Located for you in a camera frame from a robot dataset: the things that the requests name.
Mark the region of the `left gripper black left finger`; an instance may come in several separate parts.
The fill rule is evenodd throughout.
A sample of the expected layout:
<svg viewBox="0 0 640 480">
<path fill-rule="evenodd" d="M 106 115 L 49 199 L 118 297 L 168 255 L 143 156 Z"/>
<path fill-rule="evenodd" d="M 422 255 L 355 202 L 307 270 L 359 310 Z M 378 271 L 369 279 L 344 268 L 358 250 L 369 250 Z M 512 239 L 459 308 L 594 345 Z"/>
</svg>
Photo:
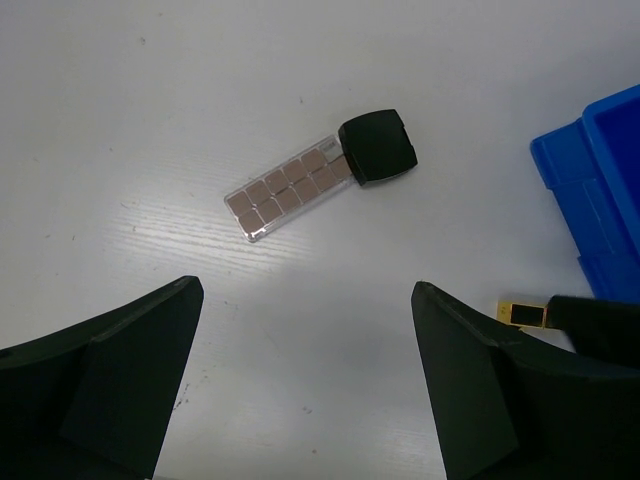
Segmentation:
<svg viewBox="0 0 640 480">
<path fill-rule="evenodd" d="M 2 478 L 152 478 L 203 301 L 183 276 L 2 349 Z"/>
</svg>

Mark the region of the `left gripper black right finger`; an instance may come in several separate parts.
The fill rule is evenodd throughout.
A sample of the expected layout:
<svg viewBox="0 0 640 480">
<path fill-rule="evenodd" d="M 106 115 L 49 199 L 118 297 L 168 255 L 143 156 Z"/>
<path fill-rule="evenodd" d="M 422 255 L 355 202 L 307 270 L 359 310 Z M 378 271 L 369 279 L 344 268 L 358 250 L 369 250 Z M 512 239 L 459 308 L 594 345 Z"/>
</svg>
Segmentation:
<svg viewBox="0 0 640 480">
<path fill-rule="evenodd" d="M 639 364 L 563 350 L 433 284 L 411 297 L 450 479 L 635 479 Z"/>
</svg>

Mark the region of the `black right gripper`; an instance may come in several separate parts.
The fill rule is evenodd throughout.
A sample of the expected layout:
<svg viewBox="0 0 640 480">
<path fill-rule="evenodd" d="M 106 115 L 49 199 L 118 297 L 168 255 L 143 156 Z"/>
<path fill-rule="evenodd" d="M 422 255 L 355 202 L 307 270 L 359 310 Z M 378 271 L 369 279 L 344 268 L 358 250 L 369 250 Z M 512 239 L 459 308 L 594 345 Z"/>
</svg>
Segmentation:
<svg viewBox="0 0 640 480">
<path fill-rule="evenodd" d="M 553 296 L 546 326 L 563 331 L 577 354 L 617 365 L 639 364 L 639 306 Z"/>
</svg>

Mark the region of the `black gold square lipstick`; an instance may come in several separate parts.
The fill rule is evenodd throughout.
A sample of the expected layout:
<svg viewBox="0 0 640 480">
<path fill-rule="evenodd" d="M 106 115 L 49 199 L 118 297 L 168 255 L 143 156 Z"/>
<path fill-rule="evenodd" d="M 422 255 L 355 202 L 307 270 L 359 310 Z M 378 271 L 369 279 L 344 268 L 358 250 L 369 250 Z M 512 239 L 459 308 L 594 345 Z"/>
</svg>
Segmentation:
<svg viewBox="0 0 640 480">
<path fill-rule="evenodd" d="M 547 309 L 541 305 L 501 301 L 497 305 L 496 319 L 502 324 L 518 329 L 545 329 Z"/>
</svg>

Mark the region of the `clear nude eyeshadow palette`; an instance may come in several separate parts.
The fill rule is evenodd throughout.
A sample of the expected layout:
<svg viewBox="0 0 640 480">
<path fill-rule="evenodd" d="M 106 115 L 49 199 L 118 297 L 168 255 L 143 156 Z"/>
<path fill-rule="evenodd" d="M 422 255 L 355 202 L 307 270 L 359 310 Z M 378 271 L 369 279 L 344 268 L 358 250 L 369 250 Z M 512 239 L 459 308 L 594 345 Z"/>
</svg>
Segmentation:
<svg viewBox="0 0 640 480">
<path fill-rule="evenodd" d="M 354 182 L 333 134 L 224 197 L 244 238 L 255 243 Z"/>
</svg>

